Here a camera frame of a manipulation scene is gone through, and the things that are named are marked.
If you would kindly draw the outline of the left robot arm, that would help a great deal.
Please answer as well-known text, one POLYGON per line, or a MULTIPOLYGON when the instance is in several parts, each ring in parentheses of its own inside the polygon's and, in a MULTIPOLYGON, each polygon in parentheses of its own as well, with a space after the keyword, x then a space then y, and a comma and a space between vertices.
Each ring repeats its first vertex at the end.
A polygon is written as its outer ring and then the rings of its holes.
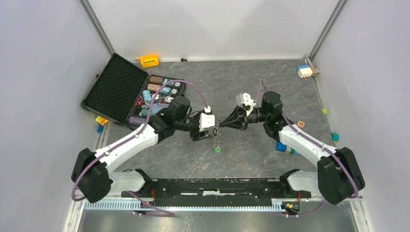
POLYGON ((174 135, 175 131, 189 132, 193 141, 210 138, 208 128, 215 126, 215 116, 210 106, 204 107, 196 115, 188 115, 190 101, 178 96, 167 108, 159 110, 147 118, 146 123, 136 130, 106 147, 91 151, 81 150, 77 156, 71 180, 74 183, 72 199, 79 190, 83 197, 96 203, 110 193, 132 191, 140 197, 148 196, 152 184, 138 171, 117 172, 125 161, 174 135))

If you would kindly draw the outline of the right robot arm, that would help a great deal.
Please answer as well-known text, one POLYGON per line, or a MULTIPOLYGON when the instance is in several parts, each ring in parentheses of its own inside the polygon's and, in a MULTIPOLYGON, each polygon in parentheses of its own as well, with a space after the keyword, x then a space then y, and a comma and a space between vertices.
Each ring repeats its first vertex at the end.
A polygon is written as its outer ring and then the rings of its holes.
POLYGON ((249 124, 262 123, 268 137, 295 149, 317 169, 284 174, 284 181, 279 184, 283 196, 292 197, 298 191, 308 191, 323 196, 333 205, 358 197, 365 181, 351 149, 327 145, 302 131, 284 115, 283 102, 277 92, 265 92, 260 107, 247 93, 239 94, 236 101, 237 106, 220 127, 245 131, 249 124))

